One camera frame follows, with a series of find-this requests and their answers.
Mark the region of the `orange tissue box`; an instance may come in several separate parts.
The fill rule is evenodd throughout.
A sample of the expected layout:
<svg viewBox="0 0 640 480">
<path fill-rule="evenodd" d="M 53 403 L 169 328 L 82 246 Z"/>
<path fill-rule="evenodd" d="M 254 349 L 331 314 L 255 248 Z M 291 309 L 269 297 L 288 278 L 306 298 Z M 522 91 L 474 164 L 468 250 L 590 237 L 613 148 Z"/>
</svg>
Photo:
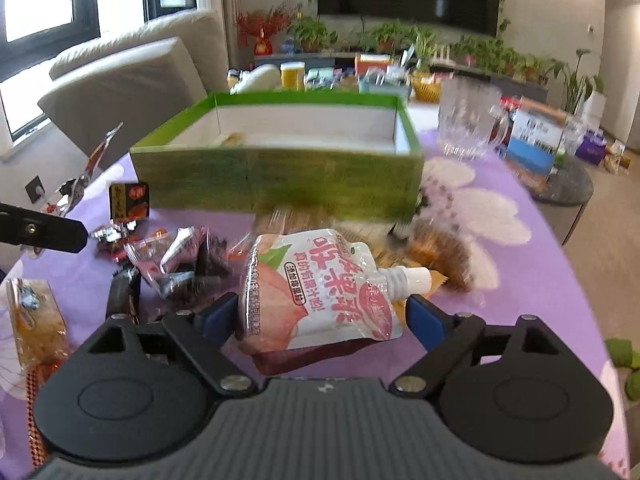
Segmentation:
<svg viewBox="0 0 640 480">
<path fill-rule="evenodd" d="M 393 64 L 394 60 L 388 54 L 358 53 L 355 58 L 355 74 L 364 76 L 369 70 L 385 74 L 387 67 Z"/>
</svg>

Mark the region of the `purple floral tablecloth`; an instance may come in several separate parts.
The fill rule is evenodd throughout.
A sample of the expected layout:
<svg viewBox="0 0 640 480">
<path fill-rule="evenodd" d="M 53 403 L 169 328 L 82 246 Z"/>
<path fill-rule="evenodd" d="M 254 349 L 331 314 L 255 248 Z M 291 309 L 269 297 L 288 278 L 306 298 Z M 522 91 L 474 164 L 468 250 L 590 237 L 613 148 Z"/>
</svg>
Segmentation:
<svg viewBox="0 0 640 480">
<path fill-rule="evenodd" d="M 602 380 L 608 394 L 618 399 L 618 377 L 596 319 L 546 220 L 500 160 L 477 162 L 474 169 L 475 185 L 485 193 L 510 198 L 533 236 L 520 246 L 485 243 L 484 251 L 498 271 L 496 289 L 480 290 L 474 295 L 438 292 L 435 304 L 449 313 L 474 312 L 498 325 L 513 323 L 522 314 L 538 316 Z M 81 342 L 103 318 L 111 268 L 111 263 L 99 260 L 91 249 L 86 249 L 77 255 L 46 252 L 39 259 L 24 258 L 14 266 L 13 274 L 48 281 L 65 316 L 70 339 Z M 21 479 L 32 470 L 25 377 L 17 363 L 9 321 L 2 322 L 1 337 L 1 472 L 4 478 Z M 394 454 L 385 445 L 379 445 L 371 457 L 364 457 L 351 446 L 334 440 L 296 450 L 292 431 L 275 424 L 265 425 L 264 433 L 268 450 L 285 452 L 296 479 L 592 479 L 597 474 L 618 479 L 629 474 L 628 438 L 621 405 L 614 408 L 613 426 L 600 456 L 574 469 L 513 468 L 491 460 L 471 460 L 469 455 L 454 451 L 449 440 L 432 432 L 422 434 L 416 445 L 416 466 L 394 465 Z"/>
</svg>

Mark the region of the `black red snack packet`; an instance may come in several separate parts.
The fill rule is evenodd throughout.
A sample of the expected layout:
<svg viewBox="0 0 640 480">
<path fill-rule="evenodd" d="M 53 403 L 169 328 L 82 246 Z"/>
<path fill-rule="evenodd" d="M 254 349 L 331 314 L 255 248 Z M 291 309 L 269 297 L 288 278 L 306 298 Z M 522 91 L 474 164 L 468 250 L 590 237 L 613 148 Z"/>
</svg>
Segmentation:
<svg viewBox="0 0 640 480">
<path fill-rule="evenodd" d="M 114 182 L 108 187 L 110 219 L 128 222 L 148 218 L 150 188 L 146 182 Z"/>
</svg>

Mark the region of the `brown cake snack packet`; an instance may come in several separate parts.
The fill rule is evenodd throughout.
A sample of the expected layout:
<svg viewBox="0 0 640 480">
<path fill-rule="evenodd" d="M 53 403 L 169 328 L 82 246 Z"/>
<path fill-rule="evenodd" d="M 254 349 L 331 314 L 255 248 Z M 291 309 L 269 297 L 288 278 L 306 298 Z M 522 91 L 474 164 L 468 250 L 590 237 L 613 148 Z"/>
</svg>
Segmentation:
<svg viewBox="0 0 640 480">
<path fill-rule="evenodd" d="M 469 292 L 474 285 L 469 249 L 453 229 L 435 219 L 411 225 L 406 253 L 417 263 L 448 278 L 448 284 Z"/>
</svg>

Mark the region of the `grey storage tray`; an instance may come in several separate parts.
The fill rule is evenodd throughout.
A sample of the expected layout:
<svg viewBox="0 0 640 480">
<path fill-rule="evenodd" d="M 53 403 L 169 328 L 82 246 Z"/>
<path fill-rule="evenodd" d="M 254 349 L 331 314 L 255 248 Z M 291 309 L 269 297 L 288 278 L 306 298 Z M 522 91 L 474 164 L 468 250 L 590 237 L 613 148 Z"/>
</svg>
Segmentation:
<svg viewBox="0 0 640 480">
<path fill-rule="evenodd" d="M 359 75 L 358 90 L 360 93 L 398 96 L 404 100 L 408 100 L 411 93 L 411 87 L 405 79 L 389 77 L 380 70 L 368 70 L 367 73 Z"/>
</svg>

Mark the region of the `clear glass mug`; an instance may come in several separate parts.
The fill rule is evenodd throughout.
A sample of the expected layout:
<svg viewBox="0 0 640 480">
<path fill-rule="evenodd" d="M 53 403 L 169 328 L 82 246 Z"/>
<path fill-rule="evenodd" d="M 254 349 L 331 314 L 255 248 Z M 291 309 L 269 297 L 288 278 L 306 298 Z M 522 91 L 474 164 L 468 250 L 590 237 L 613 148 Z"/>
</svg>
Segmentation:
<svg viewBox="0 0 640 480">
<path fill-rule="evenodd" d="M 492 84 L 454 76 L 440 83 L 437 144 L 447 156 L 483 158 L 506 138 L 509 114 Z"/>
</svg>

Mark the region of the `red flower decoration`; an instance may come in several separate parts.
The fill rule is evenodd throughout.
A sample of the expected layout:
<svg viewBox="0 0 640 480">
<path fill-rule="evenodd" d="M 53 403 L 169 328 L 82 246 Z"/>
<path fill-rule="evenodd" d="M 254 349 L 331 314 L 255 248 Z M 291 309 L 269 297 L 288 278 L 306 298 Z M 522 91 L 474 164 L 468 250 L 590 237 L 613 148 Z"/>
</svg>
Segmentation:
<svg viewBox="0 0 640 480">
<path fill-rule="evenodd" d="M 271 37 L 284 32 L 291 25 L 295 12 L 294 4 L 290 0 L 283 0 L 268 11 L 239 13 L 235 17 L 235 25 L 238 28 L 240 44 L 246 47 L 248 40 L 253 38 L 255 56 L 272 55 Z"/>
</svg>

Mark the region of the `pink peach jelly pouch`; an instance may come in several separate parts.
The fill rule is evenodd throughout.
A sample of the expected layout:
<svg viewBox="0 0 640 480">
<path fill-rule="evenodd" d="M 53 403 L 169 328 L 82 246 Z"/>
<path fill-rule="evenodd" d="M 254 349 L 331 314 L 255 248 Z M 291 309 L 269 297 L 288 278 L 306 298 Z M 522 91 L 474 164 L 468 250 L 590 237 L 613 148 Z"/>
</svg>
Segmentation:
<svg viewBox="0 0 640 480">
<path fill-rule="evenodd" d="M 424 266 L 379 268 L 334 229 L 262 234 L 245 257 L 240 349 L 249 356 L 401 336 L 394 303 L 432 288 Z"/>
</svg>

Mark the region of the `green cardboard box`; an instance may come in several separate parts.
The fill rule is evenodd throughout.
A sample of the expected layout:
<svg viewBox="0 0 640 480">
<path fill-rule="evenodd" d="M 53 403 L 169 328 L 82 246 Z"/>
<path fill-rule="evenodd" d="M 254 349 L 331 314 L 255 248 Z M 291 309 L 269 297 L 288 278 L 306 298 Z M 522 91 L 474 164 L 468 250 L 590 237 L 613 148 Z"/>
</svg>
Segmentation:
<svg viewBox="0 0 640 480">
<path fill-rule="evenodd" d="M 401 98 L 337 91 L 212 93 L 129 154 L 158 208 L 356 220 L 410 218 L 424 165 Z"/>
</svg>

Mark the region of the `yellow canister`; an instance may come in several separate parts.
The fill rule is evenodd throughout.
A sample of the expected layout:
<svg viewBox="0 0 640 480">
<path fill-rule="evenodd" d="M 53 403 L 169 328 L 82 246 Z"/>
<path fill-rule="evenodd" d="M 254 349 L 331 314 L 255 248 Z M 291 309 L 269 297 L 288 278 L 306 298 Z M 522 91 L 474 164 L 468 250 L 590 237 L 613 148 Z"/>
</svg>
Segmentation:
<svg viewBox="0 0 640 480">
<path fill-rule="evenodd" d="M 280 65 L 281 88 L 286 91 L 305 90 L 306 64 L 304 62 L 285 62 Z"/>
</svg>

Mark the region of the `white blue paper bag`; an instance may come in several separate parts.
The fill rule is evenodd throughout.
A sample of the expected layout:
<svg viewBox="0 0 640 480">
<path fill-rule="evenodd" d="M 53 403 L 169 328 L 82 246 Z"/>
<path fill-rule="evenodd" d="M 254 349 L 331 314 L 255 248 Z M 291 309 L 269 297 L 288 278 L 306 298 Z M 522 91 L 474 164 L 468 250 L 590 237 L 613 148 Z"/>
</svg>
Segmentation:
<svg viewBox="0 0 640 480">
<path fill-rule="evenodd" d="M 518 166 L 548 177 L 555 162 L 568 114 L 527 98 L 513 116 L 506 159 Z"/>
</svg>

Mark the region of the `yellow woven basket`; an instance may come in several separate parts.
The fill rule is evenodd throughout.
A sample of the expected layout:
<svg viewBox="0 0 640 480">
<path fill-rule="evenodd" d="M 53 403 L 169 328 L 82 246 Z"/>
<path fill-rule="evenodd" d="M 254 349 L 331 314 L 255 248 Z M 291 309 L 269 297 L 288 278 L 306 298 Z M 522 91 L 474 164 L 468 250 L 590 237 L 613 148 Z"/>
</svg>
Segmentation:
<svg viewBox="0 0 640 480">
<path fill-rule="evenodd" d="M 430 104 L 439 102 L 442 87 L 433 74 L 413 73 L 410 76 L 410 84 L 418 101 Z"/>
</svg>

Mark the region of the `purple gift bag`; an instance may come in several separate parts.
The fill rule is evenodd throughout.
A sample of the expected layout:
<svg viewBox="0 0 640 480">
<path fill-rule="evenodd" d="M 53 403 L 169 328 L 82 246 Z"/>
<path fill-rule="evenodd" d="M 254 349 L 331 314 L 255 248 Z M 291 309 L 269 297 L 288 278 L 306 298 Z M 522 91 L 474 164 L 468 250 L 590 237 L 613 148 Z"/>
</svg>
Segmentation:
<svg viewBox="0 0 640 480">
<path fill-rule="evenodd" d="M 588 130 L 582 137 L 582 143 L 578 146 L 575 156 L 583 162 L 589 162 L 593 166 L 599 166 L 606 154 L 605 137 L 592 130 Z"/>
</svg>

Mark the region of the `dark round side table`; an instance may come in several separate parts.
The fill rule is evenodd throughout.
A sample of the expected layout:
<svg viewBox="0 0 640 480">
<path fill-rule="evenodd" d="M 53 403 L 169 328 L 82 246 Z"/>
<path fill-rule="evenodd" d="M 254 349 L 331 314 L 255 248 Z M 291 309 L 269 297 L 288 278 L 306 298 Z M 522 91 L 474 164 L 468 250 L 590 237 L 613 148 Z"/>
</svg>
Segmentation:
<svg viewBox="0 0 640 480">
<path fill-rule="evenodd" d="M 556 240 L 564 246 L 582 218 L 593 191 L 586 165 L 576 157 L 569 157 L 542 188 L 530 190 L 529 194 Z"/>
</svg>

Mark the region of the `clear orange snack packet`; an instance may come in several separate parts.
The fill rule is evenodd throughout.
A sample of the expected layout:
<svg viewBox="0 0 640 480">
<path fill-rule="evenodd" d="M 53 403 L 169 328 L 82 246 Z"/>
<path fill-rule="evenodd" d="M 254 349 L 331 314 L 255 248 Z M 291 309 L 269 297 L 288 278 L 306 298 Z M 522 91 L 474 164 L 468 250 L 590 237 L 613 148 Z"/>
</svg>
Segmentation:
<svg viewBox="0 0 640 480">
<path fill-rule="evenodd" d="M 66 324 L 49 283 L 5 280 L 1 285 L 1 388 L 24 398 L 28 373 L 55 370 L 69 356 Z"/>
</svg>

